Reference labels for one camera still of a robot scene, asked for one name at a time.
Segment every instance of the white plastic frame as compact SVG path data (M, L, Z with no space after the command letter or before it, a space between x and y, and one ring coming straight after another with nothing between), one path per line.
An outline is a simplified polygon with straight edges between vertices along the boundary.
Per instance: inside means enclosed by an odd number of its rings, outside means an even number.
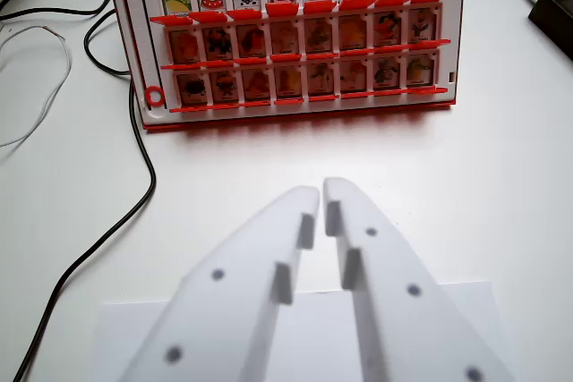
M179 98L179 90L175 85L174 75L180 72L172 70L163 70L160 66L172 63L172 57L170 55L170 47L167 43L166 31L177 30L177 27L165 28L164 26L150 22L149 17L157 17L164 15L164 7L162 0L115 0L115 6L117 9L118 20L120 23L120 28L122 31L125 51L129 61L130 68L132 70L133 79L135 83L136 92L140 102L141 116L143 122L146 126L152 128L155 125L167 124L167 123L187 123L187 122L204 122L212 120L223 120L223 119L233 119L233 118L248 118L257 116L269 116L269 115L290 115L290 114L304 114L304 113L318 113L325 111L338 111L347 109L360 109L360 108L375 108L375 107L385 107L385 106L400 106L400 105L414 105L414 104L439 104L448 103L451 104L456 98L456 83L455 80L450 82L450 77L458 76L458 51L459 51L459 39L460 39L460 27L461 27L461 11L462 11L462 0L441 0L437 3L430 4L410 4L406 2L399 6L389 6L389 7L374 7L371 4L368 8L364 10L355 11L338 11L337 4L331 13L318 13L313 15L304 15L304 0L296 0L299 4L298 14L296 16L289 17L269 17L266 13L265 4L267 0L261 0L261 11L262 19L260 20L248 20L248 21L234 21L232 18L228 17L227 22L223 23L199 23L193 21L190 26L183 26L185 29L195 29L198 33L198 44L201 55L204 53L202 49L202 35L201 31L208 27L225 26L230 27L230 33L233 40L233 55L234 58L238 58L238 51L236 45L235 29L236 25L244 25L248 23L256 23L261 26L265 32L265 42L267 48L267 63L262 64L259 67L269 68L269 85L271 88L270 103L267 106L239 106L231 109L212 109L207 108L201 111L193 112L171 112L172 109L181 108L181 101ZM233 5L233 0L226 0L227 9ZM451 40L448 45L441 46L434 50L431 50L431 54L435 54L434 62L434 80L433 84L437 87L444 88L447 91L440 94L413 94L413 93L403 93L399 95L391 96L374 96L370 95L364 98L341 98L340 88L338 85L338 62L349 61L349 60L364 60L373 59L376 56L382 55L372 55L368 54L366 56L352 56L352 57L340 57L335 59L326 60L327 63L333 63L334 73L335 73L335 91L334 94L338 98L328 101L310 101L308 97L308 88L305 82L306 76L306 64L305 61L305 51L304 51L304 19L305 18L318 18L321 16L332 17L332 40L333 40L333 52L338 52L338 16L341 15L352 15L352 14L364 14L368 15L364 17L367 20L367 39L366 46L372 47L373 44L373 34L372 34L372 20L373 15L377 12L384 11L396 11L402 17L402 28L401 28L401 38L402 43L407 43L407 13L410 9L418 9L422 7L438 8L437 22L436 22L436 39L447 38ZM192 9L194 11L199 11L197 5L197 0L192 0ZM272 53L272 48L269 43L270 38L270 28L269 23L273 21L291 21L298 20L299 22L295 25L299 31L299 53L302 54L302 60L296 62L300 66L302 73L302 88L303 88L303 103L299 104L289 104L289 105L276 105L276 95L274 94L273 88L275 86L274 78L274 68L289 65L288 63L272 63L269 59L269 55ZM388 53L384 55L390 56L401 56L401 72L400 72L400 88L406 88L406 58L410 54L424 54L428 51L416 50L408 51L405 50L399 53ZM372 90L372 74L373 70L371 66L367 66L367 91ZM235 76L237 77L237 85L239 85L240 71L245 68L253 68L252 65L241 66L234 64L233 71L235 71ZM209 74L211 72L216 72L221 69L205 69L201 67L199 71L188 71L199 72ZM160 87L163 89L165 103L161 106L150 106L146 102L145 90L149 87ZM210 84L206 82L206 87L208 87L208 101L212 103L212 96L209 91ZM152 96L154 100L157 100L158 96L155 94ZM243 92L239 88L239 99L244 99Z

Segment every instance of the thin white wire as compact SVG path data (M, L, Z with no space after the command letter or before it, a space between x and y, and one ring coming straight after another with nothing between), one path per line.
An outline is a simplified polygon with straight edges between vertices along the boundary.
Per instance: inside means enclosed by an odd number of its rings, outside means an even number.
M4 45L6 45L6 43L8 41L10 41L11 39L14 39L16 36L22 34L24 31L28 31L28 30L32 30L32 29L44 29L44 30L49 31L50 33L52 33L54 36L57 37L57 39L62 44L62 47L64 47L65 59L67 62L67 66L66 66L65 73L64 73L64 76L62 77L62 79L57 83L57 85L54 87L54 89L47 95L46 101L44 102L44 105L42 106L41 110L39 111L39 115L38 115L38 118L36 119L36 122L20 138L17 138L14 140L9 140L9 141L4 142L4 143L0 143L0 148L6 147L8 145L12 145L13 143L19 142L21 140L28 139L29 136L38 128L38 126L40 124L42 124L42 121L44 121L44 118L46 118L47 111L49 111L50 107L52 106L52 103L54 103L54 99L56 98L58 91L64 85L64 82L65 82L65 80L67 80L68 75L70 74L70 70L72 69L72 57L70 56L70 51L68 51L68 46L65 44L64 37L61 35L58 35L55 31L51 30L48 26L29 26L25 29L18 30L13 35L11 35L8 39L6 39L4 42L2 42L2 44L0 44L0 52L2 51L2 48L4 48Z

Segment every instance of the guess who game board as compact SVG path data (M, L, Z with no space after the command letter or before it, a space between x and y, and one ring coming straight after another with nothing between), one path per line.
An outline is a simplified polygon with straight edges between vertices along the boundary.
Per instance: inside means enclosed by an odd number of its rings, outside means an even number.
M115 0L145 126L456 100L462 0Z

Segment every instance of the black electrical cord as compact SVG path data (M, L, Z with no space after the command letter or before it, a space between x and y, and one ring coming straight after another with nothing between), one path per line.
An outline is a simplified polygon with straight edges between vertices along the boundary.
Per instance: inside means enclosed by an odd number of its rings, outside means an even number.
M118 71L116 69L112 69L109 66L106 66L105 64L102 64L100 61L98 61L96 59L96 57L93 56L93 54L90 51L91 35L101 25L102 22L104 22L108 17L111 17L114 14L115 14L115 10L113 10L113 9L111 11L107 11L101 17L99 17L99 20L97 20L93 26L90 27L90 29L86 33L86 36L83 38L83 49L86 51L86 54L88 55L90 60L102 71L107 72L107 73L111 73L112 75L115 75L115 76L129 75L130 74L129 71Z
M141 155L143 156L143 160L145 161L145 165L147 166L148 170L150 171L150 186L143 194L143 197L133 206L133 208L127 212L113 227L107 230L103 236L101 236L97 242L95 242L91 247L86 250L83 254L80 255L78 259L76 259L71 266L67 268L64 274L60 277L57 281L56 287L52 291L49 300L47 301L46 309L44 310L44 314L42 315L41 320L39 321L38 328L36 329L36 333L30 343L30 347L26 352L26 355L21 362L20 368L14 377L13 382L20 382L22 378L26 375L28 368L30 367L31 363L38 352L38 348L40 342L42 340L42 336L46 331L47 322L54 311L54 307L56 306L57 300L60 296L60 292L62 292L62 288L64 287L66 281L70 277L70 275L78 268L86 259L88 259L96 250L103 245L107 239L111 237L113 233L115 233L119 228L122 227L138 210L150 199L151 195L155 191L157 186L157 176L155 175L155 169L153 164L151 163L150 156L145 149L145 145L143 145L143 140L141 139L141 135L139 132L139 128L137 122L135 121L135 111L134 111L134 101L135 99L135 92L133 90L133 81L130 82L129 85L129 119L132 123L133 134L135 135L135 140L137 141L137 145L140 149Z
M0 11L2 11L6 6L6 4L8 4L8 2L10 1L11 0L2 0L2 2L0 2ZM97 15L104 10L109 1L110 0L104 0L99 7L90 11L83 11L78 9L66 9L66 8L49 8L49 7L24 9L16 13L7 13L6 15L0 15L0 21L10 20L16 17L22 17L23 15L28 15L30 13L69 13L72 15Z

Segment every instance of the white desk surface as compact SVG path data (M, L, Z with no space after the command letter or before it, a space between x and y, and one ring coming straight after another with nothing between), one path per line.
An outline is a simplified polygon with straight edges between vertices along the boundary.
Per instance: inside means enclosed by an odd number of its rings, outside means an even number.
M3 13L100 2L14 0ZM168 299L190 267L279 193L339 175L370 193L439 282L493 281L519 380L569 381L573 62L527 19L528 0L464 6L451 109L145 134L157 191L65 289L30 380L86 380L101 303ZM3 40L10 29L46 24L73 53L45 122L16 150L0 149L0 380L12 380L57 278L149 184L128 84L83 52L94 21L44 13L0 32ZM111 23L93 51L124 68ZM32 33L0 55L1 140L28 127L64 70L56 39ZM338 288L337 273L335 243L319 229L298 288Z

